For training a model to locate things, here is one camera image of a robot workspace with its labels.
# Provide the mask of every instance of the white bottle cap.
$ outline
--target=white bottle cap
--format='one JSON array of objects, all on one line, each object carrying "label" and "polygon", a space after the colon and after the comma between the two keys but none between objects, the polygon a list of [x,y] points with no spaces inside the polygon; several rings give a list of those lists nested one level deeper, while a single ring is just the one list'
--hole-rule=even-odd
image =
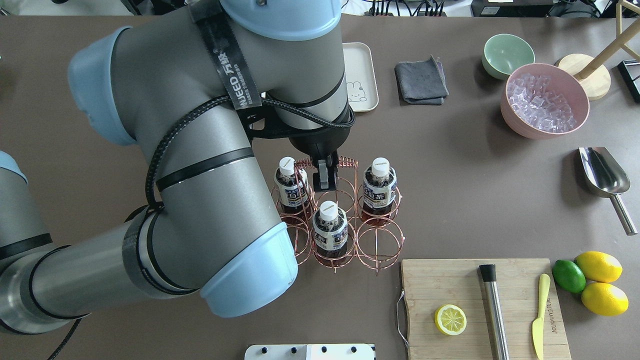
[{"label": "white bottle cap", "polygon": [[280,160],[280,173],[284,176],[293,175],[293,165],[296,160],[290,156],[284,157]]},{"label": "white bottle cap", "polygon": [[324,221],[333,221],[338,217],[338,204],[333,201],[325,201],[320,205],[320,218]]},{"label": "white bottle cap", "polygon": [[371,172],[378,177],[387,176],[389,174],[389,160],[376,158],[371,164]]}]

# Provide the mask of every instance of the copper wire basket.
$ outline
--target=copper wire basket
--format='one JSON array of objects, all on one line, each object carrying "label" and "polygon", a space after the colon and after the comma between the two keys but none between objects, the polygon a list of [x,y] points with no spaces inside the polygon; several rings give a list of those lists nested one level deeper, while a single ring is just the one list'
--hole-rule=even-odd
[{"label": "copper wire basket", "polygon": [[[299,170],[313,169],[310,158],[296,161],[296,184],[300,186],[301,173]],[[271,195],[276,203],[276,208],[280,213],[280,218],[287,224],[289,235],[292,239],[294,251],[298,264],[302,265],[306,260],[313,258],[325,267],[333,269],[342,268],[358,258],[364,266],[373,269],[378,273],[380,270],[391,267],[399,258],[404,245],[404,234],[400,226],[394,221],[398,214],[402,195],[396,187],[396,199],[389,212],[384,214],[371,214],[362,209],[362,186],[356,190],[358,184],[358,161],[344,156],[339,157],[338,168],[352,171],[347,176],[338,177],[337,189],[332,192],[324,192],[317,195],[311,186],[307,185],[307,192],[310,201],[303,204],[302,210],[297,213],[285,213],[280,202],[278,187],[274,186]],[[349,236],[347,240],[347,252],[338,258],[326,258],[316,250],[316,243],[313,240],[312,217],[318,204],[321,201],[332,200],[344,210],[349,226]]]}]

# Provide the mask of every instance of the metal scoop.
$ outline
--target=metal scoop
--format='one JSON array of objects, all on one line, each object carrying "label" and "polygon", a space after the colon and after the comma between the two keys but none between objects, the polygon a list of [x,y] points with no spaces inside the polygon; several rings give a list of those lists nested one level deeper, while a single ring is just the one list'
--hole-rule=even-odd
[{"label": "metal scoop", "polygon": [[620,198],[620,194],[631,186],[627,173],[605,147],[581,147],[578,150],[588,186],[596,195],[611,199],[627,235],[637,234],[636,226]]}]

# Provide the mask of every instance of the scoop handle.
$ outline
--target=scoop handle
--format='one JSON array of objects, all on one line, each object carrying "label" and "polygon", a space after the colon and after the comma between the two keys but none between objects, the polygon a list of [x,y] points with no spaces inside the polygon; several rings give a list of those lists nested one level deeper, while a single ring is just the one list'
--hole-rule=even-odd
[{"label": "scoop handle", "polygon": [[625,203],[622,202],[622,198],[620,197],[620,194],[615,194],[611,196],[611,203],[613,204],[613,207],[616,209],[616,212],[618,213],[618,218],[622,223],[622,227],[625,228],[627,235],[629,236],[636,235],[638,233],[638,230],[636,229],[634,222],[631,220],[631,217],[629,216],[629,212],[625,207]]}]

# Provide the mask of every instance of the pink bowl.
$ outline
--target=pink bowl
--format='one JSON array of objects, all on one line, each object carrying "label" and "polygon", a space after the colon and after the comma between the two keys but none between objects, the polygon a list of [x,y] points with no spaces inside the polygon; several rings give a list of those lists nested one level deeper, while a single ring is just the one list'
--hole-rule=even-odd
[{"label": "pink bowl", "polygon": [[547,87],[556,94],[563,94],[569,106],[573,111],[573,117],[577,122],[575,128],[565,133],[550,133],[540,130],[526,123],[519,117],[507,98],[506,85],[502,91],[502,99],[500,100],[500,111],[507,125],[516,133],[530,139],[550,139],[561,135],[572,133],[584,124],[589,116],[589,98],[584,92],[582,85],[568,72],[545,63],[531,63],[517,68],[507,79],[507,84],[520,78],[523,74],[531,74],[533,76],[547,75],[551,77],[551,83]]}]

